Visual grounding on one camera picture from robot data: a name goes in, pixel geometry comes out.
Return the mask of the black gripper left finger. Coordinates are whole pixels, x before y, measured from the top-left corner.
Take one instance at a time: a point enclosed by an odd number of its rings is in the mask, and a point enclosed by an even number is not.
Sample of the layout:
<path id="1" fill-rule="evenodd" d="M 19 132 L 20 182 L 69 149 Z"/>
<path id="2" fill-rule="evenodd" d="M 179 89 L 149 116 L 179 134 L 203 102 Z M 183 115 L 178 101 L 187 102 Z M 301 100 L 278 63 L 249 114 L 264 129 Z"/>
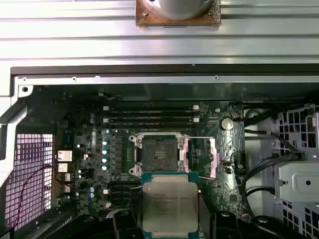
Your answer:
<path id="1" fill-rule="evenodd" d="M 110 217 L 100 219 L 94 215 L 82 215 L 71 221 L 72 239 L 140 239 L 142 229 L 134 214 L 120 210 Z"/>

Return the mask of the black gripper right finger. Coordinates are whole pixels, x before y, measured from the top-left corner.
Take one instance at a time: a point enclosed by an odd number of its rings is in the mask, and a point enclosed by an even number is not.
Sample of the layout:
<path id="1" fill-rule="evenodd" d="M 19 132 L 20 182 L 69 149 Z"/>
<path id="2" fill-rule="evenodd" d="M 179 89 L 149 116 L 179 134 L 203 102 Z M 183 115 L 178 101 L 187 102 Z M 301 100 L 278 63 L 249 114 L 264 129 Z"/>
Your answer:
<path id="1" fill-rule="evenodd" d="M 200 197 L 200 228 L 206 239 L 306 238 L 273 217 L 257 216 L 247 223 L 230 211 L 219 211 L 203 196 Z"/>

